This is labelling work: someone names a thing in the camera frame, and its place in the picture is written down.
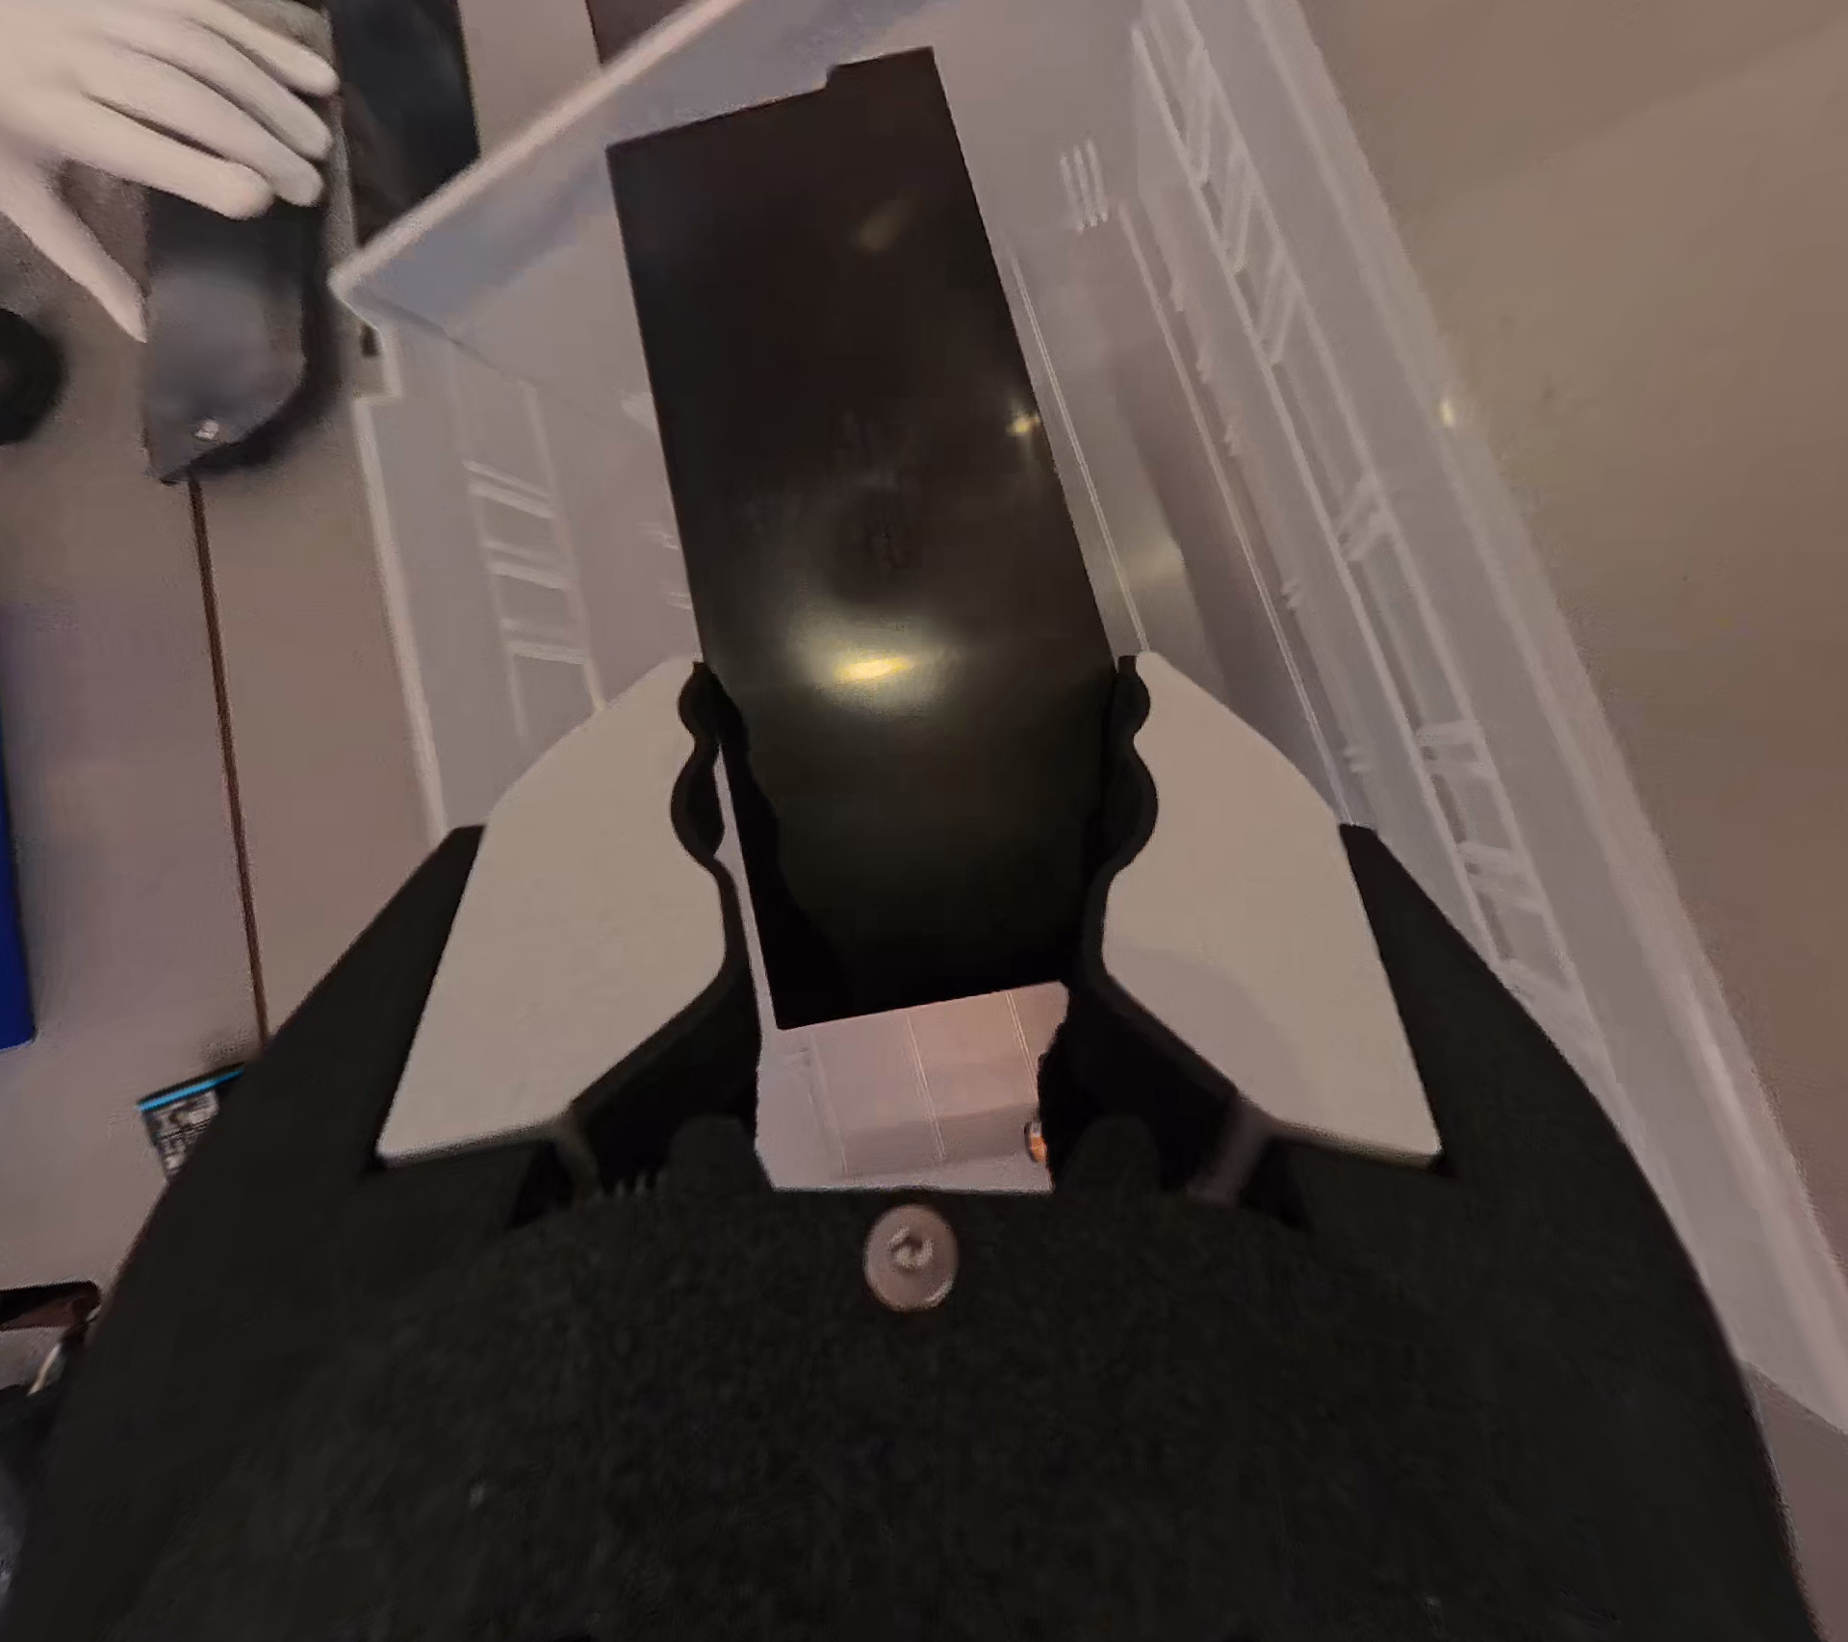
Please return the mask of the blue bin with printed tag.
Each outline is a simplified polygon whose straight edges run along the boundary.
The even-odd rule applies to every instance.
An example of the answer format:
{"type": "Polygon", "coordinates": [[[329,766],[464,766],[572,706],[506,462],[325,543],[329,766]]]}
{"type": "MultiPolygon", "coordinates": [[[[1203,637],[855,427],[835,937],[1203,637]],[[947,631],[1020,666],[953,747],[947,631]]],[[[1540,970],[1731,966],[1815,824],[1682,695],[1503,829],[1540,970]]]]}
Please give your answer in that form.
{"type": "Polygon", "coordinates": [[[23,862],[25,808],[19,768],[19,687],[13,612],[2,602],[2,1053],[37,1037],[33,941],[23,862]]]}

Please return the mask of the grey desk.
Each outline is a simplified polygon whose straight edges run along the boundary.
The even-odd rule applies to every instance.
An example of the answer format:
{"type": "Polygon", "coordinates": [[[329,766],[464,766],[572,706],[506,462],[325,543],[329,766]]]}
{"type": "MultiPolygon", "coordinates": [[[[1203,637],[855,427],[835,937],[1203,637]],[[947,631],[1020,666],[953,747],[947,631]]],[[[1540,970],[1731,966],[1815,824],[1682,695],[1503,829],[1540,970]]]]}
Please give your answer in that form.
{"type": "MultiPolygon", "coordinates": [[[[1295,4],[1844,1280],[1846,0],[1295,4]]],[[[142,346],[10,223],[4,304],[65,360],[2,466],[4,1284],[108,1284],[164,1187],[137,1099],[260,1053],[443,831],[354,321],[306,433],[189,487],[142,346]]],[[[1844,1638],[1844,1422],[1736,1357],[1844,1638]]]]}

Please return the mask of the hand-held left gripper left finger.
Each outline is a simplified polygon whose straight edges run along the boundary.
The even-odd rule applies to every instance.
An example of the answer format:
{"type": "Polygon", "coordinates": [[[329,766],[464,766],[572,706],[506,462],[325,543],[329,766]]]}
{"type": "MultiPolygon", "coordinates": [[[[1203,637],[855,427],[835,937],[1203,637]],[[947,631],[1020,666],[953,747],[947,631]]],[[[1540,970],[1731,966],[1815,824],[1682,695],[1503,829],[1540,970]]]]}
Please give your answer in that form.
{"type": "Polygon", "coordinates": [[[668,660],[495,802],[377,1157],[525,1143],[660,1172],[689,1122],[758,1128],[758,995],[722,862],[728,702],[668,660]]]}

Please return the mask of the dark cased smartphone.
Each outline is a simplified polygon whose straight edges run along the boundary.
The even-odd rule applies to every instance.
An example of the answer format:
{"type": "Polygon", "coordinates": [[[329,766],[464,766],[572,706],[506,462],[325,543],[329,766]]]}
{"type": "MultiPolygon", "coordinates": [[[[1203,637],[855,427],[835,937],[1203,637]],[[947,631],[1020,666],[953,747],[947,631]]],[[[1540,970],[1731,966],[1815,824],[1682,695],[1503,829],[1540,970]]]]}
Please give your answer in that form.
{"type": "Polygon", "coordinates": [[[154,479],[268,466],[325,410],[337,379],[327,204],[229,219],[148,194],[142,442],[154,479]]]}

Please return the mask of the black glossy panel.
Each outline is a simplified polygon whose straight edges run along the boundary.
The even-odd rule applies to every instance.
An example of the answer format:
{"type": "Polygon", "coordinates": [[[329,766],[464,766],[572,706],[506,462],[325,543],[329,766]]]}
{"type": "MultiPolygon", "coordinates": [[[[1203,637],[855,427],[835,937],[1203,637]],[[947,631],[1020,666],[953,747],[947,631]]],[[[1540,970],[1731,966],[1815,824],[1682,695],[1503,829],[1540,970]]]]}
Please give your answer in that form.
{"type": "Polygon", "coordinates": [[[935,54],[608,177],[776,1024],[1059,981],[1116,658],[935,54]]]}

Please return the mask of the clear plastic bin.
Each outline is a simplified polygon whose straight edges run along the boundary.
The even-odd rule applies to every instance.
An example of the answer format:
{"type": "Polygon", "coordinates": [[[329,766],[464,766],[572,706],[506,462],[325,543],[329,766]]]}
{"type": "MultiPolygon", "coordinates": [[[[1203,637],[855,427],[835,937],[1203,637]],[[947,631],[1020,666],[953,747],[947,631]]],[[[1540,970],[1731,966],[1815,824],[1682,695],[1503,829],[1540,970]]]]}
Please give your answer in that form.
{"type": "MultiPolygon", "coordinates": [[[[1374,831],[1627,1135],[1742,1363],[1844,1424],[1844,1280],[1295,0],[329,0],[354,419],[429,826],[701,648],[606,152],[930,50],[1111,650],[1374,831]]],[[[924,1018],[803,1132],[951,1153],[924,1018]]]]}

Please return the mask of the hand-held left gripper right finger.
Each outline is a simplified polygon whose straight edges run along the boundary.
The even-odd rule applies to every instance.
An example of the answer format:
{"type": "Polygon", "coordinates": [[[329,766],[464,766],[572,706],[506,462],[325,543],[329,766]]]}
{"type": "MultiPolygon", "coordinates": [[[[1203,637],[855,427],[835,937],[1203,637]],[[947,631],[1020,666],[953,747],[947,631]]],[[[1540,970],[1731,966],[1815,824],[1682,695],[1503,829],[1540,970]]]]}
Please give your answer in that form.
{"type": "Polygon", "coordinates": [[[1342,822],[1159,652],[1120,658],[1066,1010],[1038,1064],[1059,1191],[1122,1147],[1234,1201],[1276,1145],[1434,1168],[1442,1133],[1342,822]]]}

